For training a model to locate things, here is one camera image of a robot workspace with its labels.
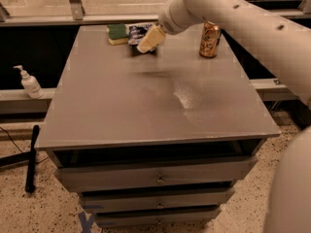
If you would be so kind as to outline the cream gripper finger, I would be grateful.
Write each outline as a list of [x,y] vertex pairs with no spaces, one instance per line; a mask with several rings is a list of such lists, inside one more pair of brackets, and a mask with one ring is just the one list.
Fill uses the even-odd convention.
[[146,53],[152,48],[162,43],[165,40],[165,32],[160,25],[151,24],[145,36],[142,38],[137,46],[141,53]]

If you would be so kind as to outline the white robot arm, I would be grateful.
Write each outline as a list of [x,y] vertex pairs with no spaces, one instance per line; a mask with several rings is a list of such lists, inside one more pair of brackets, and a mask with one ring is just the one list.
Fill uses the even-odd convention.
[[[167,34],[218,24],[299,100],[311,103],[311,30],[245,0],[169,0],[138,45],[142,53]],[[311,233],[311,127],[283,151],[271,186],[264,233]]]

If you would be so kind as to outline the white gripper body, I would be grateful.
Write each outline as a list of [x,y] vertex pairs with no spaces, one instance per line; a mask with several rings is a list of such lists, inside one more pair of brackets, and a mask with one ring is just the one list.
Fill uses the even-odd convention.
[[165,33],[179,34],[203,22],[200,6],[200,0],[168,0],[158,14],[158,24]]

